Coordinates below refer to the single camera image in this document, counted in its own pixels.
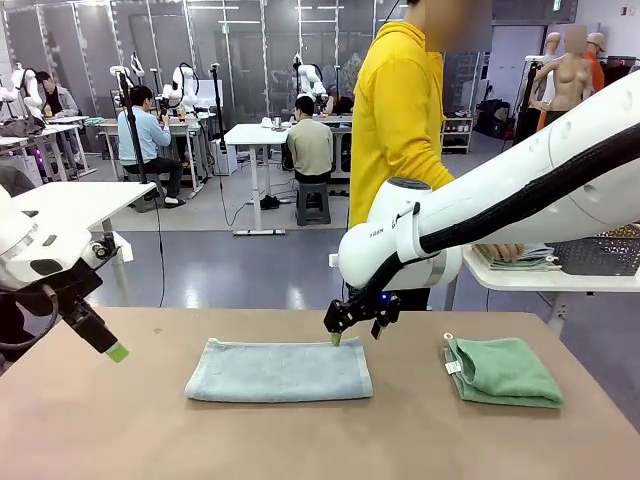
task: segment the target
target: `light blue shirt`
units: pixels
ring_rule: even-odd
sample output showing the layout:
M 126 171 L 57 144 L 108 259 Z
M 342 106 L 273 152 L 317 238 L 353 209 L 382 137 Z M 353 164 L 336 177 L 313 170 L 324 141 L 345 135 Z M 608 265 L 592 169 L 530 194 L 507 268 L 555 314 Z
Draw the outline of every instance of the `light blue shirt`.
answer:
M 138 137 L 140 137 L 142 159 L 144 163 L 148 163 L 154 158 L 158 158 L 158 147 L 168 147 L 171 143 L 169 127 L 161 127 L 154 115 L 139 107 L 133 107 L 133 113 L 136 116 L 136 130 L 138 130 Z M 126 112 L 120 112 L 118 115 L 118 138 L 120 140 L 120 162 L 122 165 L 135 165 L 136 153 L 133 149 Z

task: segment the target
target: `towel label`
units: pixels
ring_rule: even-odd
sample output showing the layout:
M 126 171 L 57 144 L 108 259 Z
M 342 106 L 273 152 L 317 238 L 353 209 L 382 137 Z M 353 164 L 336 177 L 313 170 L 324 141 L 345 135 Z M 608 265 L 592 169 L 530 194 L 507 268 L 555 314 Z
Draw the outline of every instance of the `towel label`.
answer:
M 447 373 L 449 375 L 453 375 L 454 373 L 462 371 L 462 366 L 460 365 L 460 362 L 458 360 L 456 360 L 455 362 L 445 363 L 444 368 L 447 369 Z

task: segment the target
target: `beige shirt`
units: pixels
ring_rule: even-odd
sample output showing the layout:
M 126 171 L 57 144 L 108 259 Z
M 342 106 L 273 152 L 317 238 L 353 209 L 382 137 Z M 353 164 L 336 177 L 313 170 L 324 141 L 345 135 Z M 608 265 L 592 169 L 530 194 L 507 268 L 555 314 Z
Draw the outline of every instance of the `beige shirt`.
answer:
M 322 175 L 333 166 L 333 135 L 326 125 L 302 119 L 290 131 L 287 145 L 293 166 L 303 175 Z

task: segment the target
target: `mannequin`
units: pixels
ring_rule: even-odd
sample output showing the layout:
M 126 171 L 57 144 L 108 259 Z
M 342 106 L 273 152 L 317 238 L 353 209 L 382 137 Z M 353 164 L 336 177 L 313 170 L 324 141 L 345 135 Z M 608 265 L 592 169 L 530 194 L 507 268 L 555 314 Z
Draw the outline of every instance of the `mannequin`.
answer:
M 560 45 L 561 38 L 562 35 L 560 35 L 559 32 L 552 32 L 547 36 L 547 40 L 544 44 L 544 57 L 542 58 L 543 66 L 556 59 L 556 52 L 558 51 L 558 46 Z M 549 72 L 547 78 L 543 79 L 543 81 L 540 83 L 541 88 L 539 88 L 539 90 L 542 89 L 543 83 L 545 83 L 545 85 L 541 101 L 544 103 L 551 103 L 553 97 L 556 96 L 556 89 L 553 85 L 553 72 Z
M 602 33 L 592 33 L 587 37 L 587 52 L 584 58 L 591 65 L 591 76 L 593 79 L 593 89 L 599 92 L 604 88 L 604 71 L 598 61 L 598 55 L 605 51 L 606 39 Z
M 577 28 L 567 28 L 565 37 L 567 53 L 543 66 L 534 81 L 530 101 L 538 110 L 549 112 L 545 126 L 589 98 L 593 90 L 591 65 L 582 57 L 586 51 L 586 27 L 584 27 L 583 36 L 580 26 L 572 27 Z M 536 91 L 540 81 L 552 72 L 555 96 L 551 102 L 539 102 L 535 99 L 533 92 Z

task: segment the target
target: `yellow hoodie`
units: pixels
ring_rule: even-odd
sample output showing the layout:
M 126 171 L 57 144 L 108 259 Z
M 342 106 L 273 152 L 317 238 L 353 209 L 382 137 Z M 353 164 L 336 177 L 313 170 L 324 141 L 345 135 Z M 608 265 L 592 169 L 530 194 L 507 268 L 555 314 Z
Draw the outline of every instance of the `yellow hoodie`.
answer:
M 355 90 L 351 149 L 351 226 L 367 221 L 389 178 L 433 189 L 453 177 L 441 163 L 442 56 L 427 53 L 424 34 L 402 22 L 383 26 Z

